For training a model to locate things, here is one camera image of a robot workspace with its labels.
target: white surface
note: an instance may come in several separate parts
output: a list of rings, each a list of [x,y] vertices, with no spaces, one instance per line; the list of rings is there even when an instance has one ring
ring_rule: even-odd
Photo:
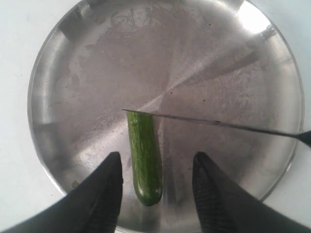
[[[77,0],[1,0],[0,230],[61,198],[45,174],[27,120],[28,83],[39,49]],[[298,61],[305,86],[305,129],[311,129],[311,1],[253,0],[280,29]],[[311,150],[298,156],[266,203],[311,227]]]

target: knife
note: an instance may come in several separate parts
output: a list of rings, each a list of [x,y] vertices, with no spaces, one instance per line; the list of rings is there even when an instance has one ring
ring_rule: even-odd
[[[123,109],[127,112],[134,112],[134,113],[140,113],[140,114],[149,114],[153,115],[154,117],[164,117],[168,119],[176,119],[176,120],[182,120],[187,122],[195,122],[199,124],[207,124],[207,125],[214,125],[218,127],[224,127],[224,128],[232,128],[232,129],[238,129],[238,130],[244,130],[244,131],[250,131],[250,132],[256,132],[256,133],[264,133],[264,134],[270,134],[270,135],[277,135],[277,136],[283,136],[283,137],[290,137],[297,139],[304,144],[306,144],[308,147],[311,148],[311,131],[301,132],[301,133],[287,133],[284,131],[279,130],[271,130],[266,129],[262,127],[254,127],[254,126],[247,126],[247,125],[240,125],[240,124],[234,124],[234,123],[226,123],[221,122],[219,120],[210,120],[210,119],[197,119],[192,117],[184,117],[184,116],[175,116],[175,115],[168,115],[168,114],[158,114],[158,113],[148,113],[148,112],[142,112],[142,111],[136,111],[136,110],[128,110]]]

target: stainless steel plate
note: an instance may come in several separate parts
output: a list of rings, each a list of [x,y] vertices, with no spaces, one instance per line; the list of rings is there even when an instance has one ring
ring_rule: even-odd
[[[85,0],[44,43],[29,88],[37,153],[69,192],[120,151],[124,194],[118,230],[200,231],[192,158],[208,153],[263,198],[293,157],[292,139],[157,119],[161,202],[144,207],[132,184],[122,108],[297,132],[303,94],[276,27],[242,0]]]

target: green cucumber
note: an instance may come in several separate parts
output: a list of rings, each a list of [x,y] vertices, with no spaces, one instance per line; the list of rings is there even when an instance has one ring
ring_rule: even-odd
[[[142,204],[152,206],[162,197],[162,162],[153,116],[128,112],[127,122],[135,192]]]

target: cucumber skin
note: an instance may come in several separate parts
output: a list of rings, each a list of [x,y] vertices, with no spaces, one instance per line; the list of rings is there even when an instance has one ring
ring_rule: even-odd
[[[145,206],[162,197],[162,162],[151,114],[127,113],[136,195]]]

